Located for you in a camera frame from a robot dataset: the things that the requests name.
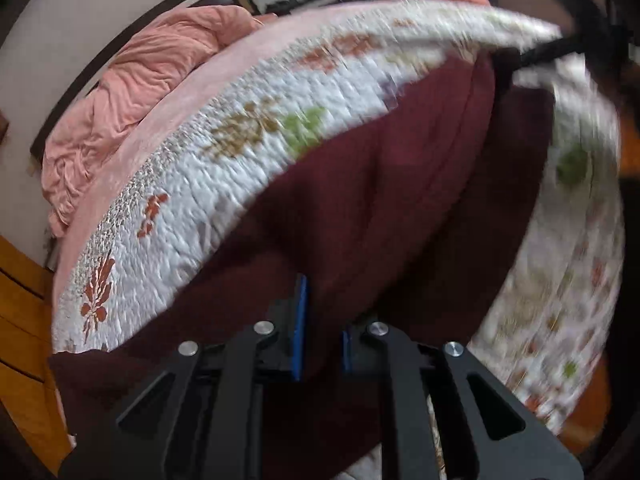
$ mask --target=dark red fabric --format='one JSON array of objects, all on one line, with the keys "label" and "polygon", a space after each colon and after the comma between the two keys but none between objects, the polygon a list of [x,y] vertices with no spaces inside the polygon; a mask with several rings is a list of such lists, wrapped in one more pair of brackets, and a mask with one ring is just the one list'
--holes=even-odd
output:
[{"label": "dark red fabric", "polygon": [[467,342],[513,263],[538,193],[552,97],[449,59],[398,108],[276,179],[173,306],[114,351],[50,359],[80,432],[185,339],[224,342],[310,282],[305,381],[270,386],[264,478],[329,479],[380,439],[377,389],[339,376],[340,331],[369,310],[415,340]]}]

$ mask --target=blue strip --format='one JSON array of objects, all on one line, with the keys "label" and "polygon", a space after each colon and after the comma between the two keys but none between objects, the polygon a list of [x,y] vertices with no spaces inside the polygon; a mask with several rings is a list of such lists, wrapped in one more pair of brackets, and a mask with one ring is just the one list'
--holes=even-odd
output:
[{"label": "blue strip", "polygon": [[303,349],[305,343],[305,316],[306,316],[306,276],[300,277],[300,294],[296,305],[296,326],[293,330],[293,355],[291,357],[291,368],[293,380],[299,381],[302,378]]},{"label": "blue strip", "polygon": [[351,336],[347,330],[342,332],[342,370],[351,373]]}]

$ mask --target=white wall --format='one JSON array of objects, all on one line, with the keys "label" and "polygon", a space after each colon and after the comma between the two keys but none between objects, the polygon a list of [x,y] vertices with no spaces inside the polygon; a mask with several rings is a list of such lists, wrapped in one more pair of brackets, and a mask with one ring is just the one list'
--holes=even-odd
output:
[{"label": "white wall", "polygon": [[[162,0],[31,0],[0,48],[0,235],[42,263],[48,204],[29,146],[68,85],[124,27]],[[273,0],[256,0],[264,5]]]}]

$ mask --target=silver screw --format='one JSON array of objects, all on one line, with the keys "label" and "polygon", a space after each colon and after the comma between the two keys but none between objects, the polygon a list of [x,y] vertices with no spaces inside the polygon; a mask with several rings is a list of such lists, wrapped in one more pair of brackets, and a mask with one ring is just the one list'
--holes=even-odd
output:
[{"label": "silver screw", "polygon": [[198,343],[195,341],[183,341],[180,343],[180,346],[178,346],[178,352],[185,357],[195,355],[197,351]]},{"label": "silver screw", "polygon": [[367,330],[371,335],[381,336],[388,334],[389,326],[381,321],[374,321],[367,327]]},{"label": "silver screw", "polygon": [[254,325],[254,332],[260,335],[269,335],[274,329],[275,326],[271,321],[258,321]]},{"label": "silver screw", "polygon": [[465,347],[457,341],[449,341],[444,345],[444,351],[452,357],[460,357],[465,351]]}]

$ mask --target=headboard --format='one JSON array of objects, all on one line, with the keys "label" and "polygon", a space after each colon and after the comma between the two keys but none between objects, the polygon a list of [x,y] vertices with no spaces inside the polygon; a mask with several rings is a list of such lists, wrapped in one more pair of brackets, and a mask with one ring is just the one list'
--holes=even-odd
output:
[{"label": "headboard", "polygon": [[129,27],[125,28],[111,42],[105,46],[90,62],[84,67],[80,75],[66,89],[57,104],[53,107],[47,119],[44,121],[38,135],[31,145],[31,155],[42,163],[44,157],[44,147],[56,123],[65,113],[65,111],[75,102],[87,95],[98,83],[100,77],[107,69],[111,59],[115,54],[130,40],[130,38],[145,28],[156,17],[163,12],[174,9],[175,7],[196,7],[202,5],[238,5],[244,7],[252,14],[259,14],[258,7],[253,0],[164,0],[157,4],[153,9],[147,11],[140,16]]}]

